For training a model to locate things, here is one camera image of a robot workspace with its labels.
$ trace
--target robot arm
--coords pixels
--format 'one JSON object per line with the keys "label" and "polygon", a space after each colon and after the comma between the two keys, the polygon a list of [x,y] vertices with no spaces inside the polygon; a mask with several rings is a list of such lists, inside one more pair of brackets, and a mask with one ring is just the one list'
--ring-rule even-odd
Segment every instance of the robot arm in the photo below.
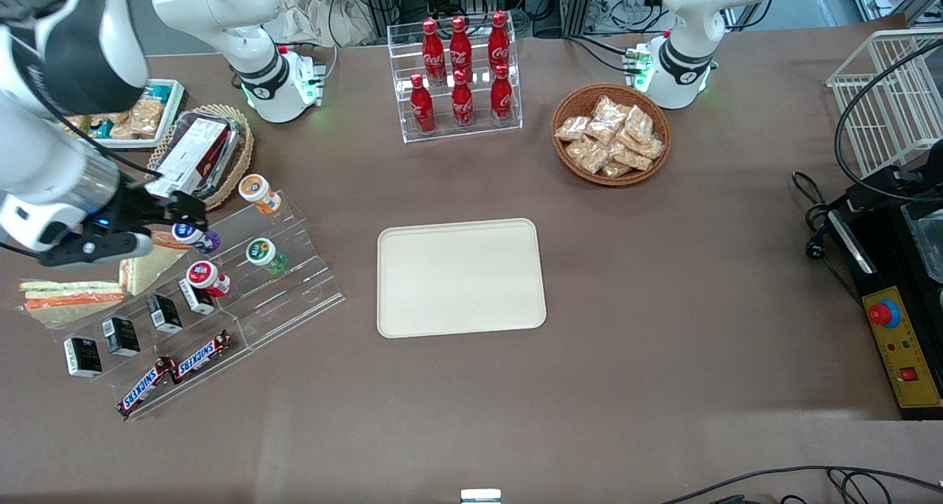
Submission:
{"label": "robot arm", "polygon": [[278,16],[281,0],[151,0],[168,27],[215,48],[242,79],[263,119],[287,122],[314,105],[314,62],[282,53],[263,23]]}
{"label": "robot arm", "polygon": [[151,246],[145,224],[189,217],[206,227],[201,202],[147,194],[105,157],[107,149],[52,122],[125,111],[147,77],[127,0],[64,0],[0,24],[0,189],[7,192],[0,225],[41,252],[43,265],[144,255]]}
{"label": "robot arm", "polygon": [[654,72],[648,94],[660,107],[683,108],[697,96],[725,33],[721,10],[765,0],[662,1],[677,22],[669,37],[651,41]]}

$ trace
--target red bottle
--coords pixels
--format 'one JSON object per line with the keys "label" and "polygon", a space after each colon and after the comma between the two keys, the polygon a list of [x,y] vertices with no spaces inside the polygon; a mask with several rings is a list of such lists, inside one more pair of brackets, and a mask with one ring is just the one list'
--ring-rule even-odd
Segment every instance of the red bottle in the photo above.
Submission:
{"label": "red bottle", "polygon": [[413,105],[413,115],[416,116],[416,125],[418,133],[428,136],[435,132],[435,114],[432,111],[432,95],[422,85],[422,75],[412,74],[410,77],[413,83],[413,91],[410,95],[410,103]]}
{"label": "red bottle", "polygon": [[472,105],[472,90],[469,90],[468,81],[465,81],[465,72],[456,71],[455,87],[452,89],[452,115],[455,117],[455,127],[459,130],[468,130],[474,125],[474,106]]}
{"label": "red bottle", "polygon": [[508,53],[511,40],[508,37],[508,17],[504,10],[495,10],[491,18],[494,27],[488,37],[488,66],[494,73],[498,64],[508,64]]}
{"label": "red bottle", "polygon": [[445,53],[442,49],[442,40],[435,34],[435,20],[422,20],[422,61],[425,63],[425,74],[428,75],[429,85],[445,85]]}
{"label": "red bottle", "polygon": [[472,45],[469,35],[465,32],[465,17],[452,18],[452,41],[449,51],[452,52],[452,71],[464,71],[465,77],[472,74]]}
{"label": "red bottle", "polygon": [[494,84],[491,84],[491,123],[495,127],[506,127],[511,122],[511,94],[508,67],[498,64],[494,68]]}

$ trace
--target red button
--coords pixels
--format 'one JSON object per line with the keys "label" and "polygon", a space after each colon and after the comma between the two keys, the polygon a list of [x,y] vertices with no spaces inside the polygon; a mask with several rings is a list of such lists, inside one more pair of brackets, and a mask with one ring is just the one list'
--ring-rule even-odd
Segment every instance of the red button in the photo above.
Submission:
{"label": "red button", "polygon": [[868,317],[877,325],[886,326],[894,319],[894,313],[885,304],[875,303],[868,309]]}

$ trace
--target table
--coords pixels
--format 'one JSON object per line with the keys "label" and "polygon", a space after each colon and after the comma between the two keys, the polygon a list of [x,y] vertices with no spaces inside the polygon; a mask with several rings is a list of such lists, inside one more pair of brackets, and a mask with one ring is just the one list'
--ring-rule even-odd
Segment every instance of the table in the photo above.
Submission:
{"label": "table", "polygon": [[[802,169],[829,196],[846,186],[822,82],[876,27],[729,35],[704,95],[668,114],[670,160],[630,189],[583,182],[553,152],[557,102],[619,78],[572,44],[522,41],[522,130],[410,146],[386,51],[344,50],[323,108],[288,125],[253,116],[252,169],[309,215],[347,300],[128,424],[101,385],[65,374],[48,333],[4,308],[0,494],[431,503],[499,487],[509,504],[656,503],[799,463],[938,480],[943,424],[896,420],[862,313],[805,258],[806,202],[788,179]],[[221,57],[151,61],[192,105],[249,113]],[[383,229],[512,217],[538,228],[542,327],[377,333]],[[13,275],[50,276],[3,263],[7,288]],[[832,489],[806,474],[713,497],[792,491],[812,501]]]}

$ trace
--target wicker basket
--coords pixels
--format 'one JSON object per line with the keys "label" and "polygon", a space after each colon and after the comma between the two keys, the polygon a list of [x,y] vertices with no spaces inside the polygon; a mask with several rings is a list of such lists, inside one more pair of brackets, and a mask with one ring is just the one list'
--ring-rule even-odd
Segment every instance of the wicker basket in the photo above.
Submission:
{"label": "wicker basket", "polygon": [[[242,128],[236,154],[233,154],[233,157],[229,158],[229,164],[226,164],[226,170],[222,175],[222,185],[219,189],[216,189],[216,192],[210,195],[209,198],[203,200],[203,202],[206,203],[206,211],[211,211],[212,209],[218,208],[223,200],[229,198],[229,195],[232,195],[232,192],[235,191],[236,185],[239,184],[242,176],[245,176],[245,172],[249,170],[249,161],[252,161],[252,146],[255,139],[252,135],[252,129],[249,128],[249,121],[245,118],[245,115],[242,115],[242,112],[238,111],[236,108],[227,107],[227,105],[203,105],[203,107],[193,109],[195,111],[214,113],[235,119]],[[158,148],[155,148],[154,153],[151,154],[151,159],[148,159],[147,162],[149,169],[156,169],[163,161],[164,154],[167,153],[167,149],[174,139],[175,128],[176,127],[171,127],[168,134],[161,140],[161,144],[159,144]]]}
{"label": "wicker basket", "polygon": [[[602,95],[609,95],[610,99],[619,104],[637,105],[637,107],[651,116],[651,121],[654,123],[653,134],[665,144],[665,151],[651,164],[651,168],[648,169],[648,171],[630,171],[618,178],[606,178],[606,176],[601,174],[590,174],[590,172],[587,172],[585,169],[575,164],[569,155],[567,155],[564,142],[553,137],[557,128],[562,127],[563,121],[566,121],[568,118],[578,115],[592,117],[593,108],[596,108],[596,101],[599,100],[599,97]],[[567,95],[560,101],[560,105],[557,105],[550,128],[553,148],[556,148],[556,155],[558,155],[560,161],[563,161],[563,165],[569,167],[570,171],[573,171],[573,174],[580,176],[580,178],[585,178],[587,181],[609,187],[623,187],[636,184],[656,174],[658,169],[665,163],[667,155],[669,155],[671,151],[671,130],[669,125],[667,125],[667,119],[662,113],[661,108],[658,108],[657,105],[651,102],[651,99],[647,98],[644,94],[626,85],[607,83],[590,84],[573,91],[572,94]]]}

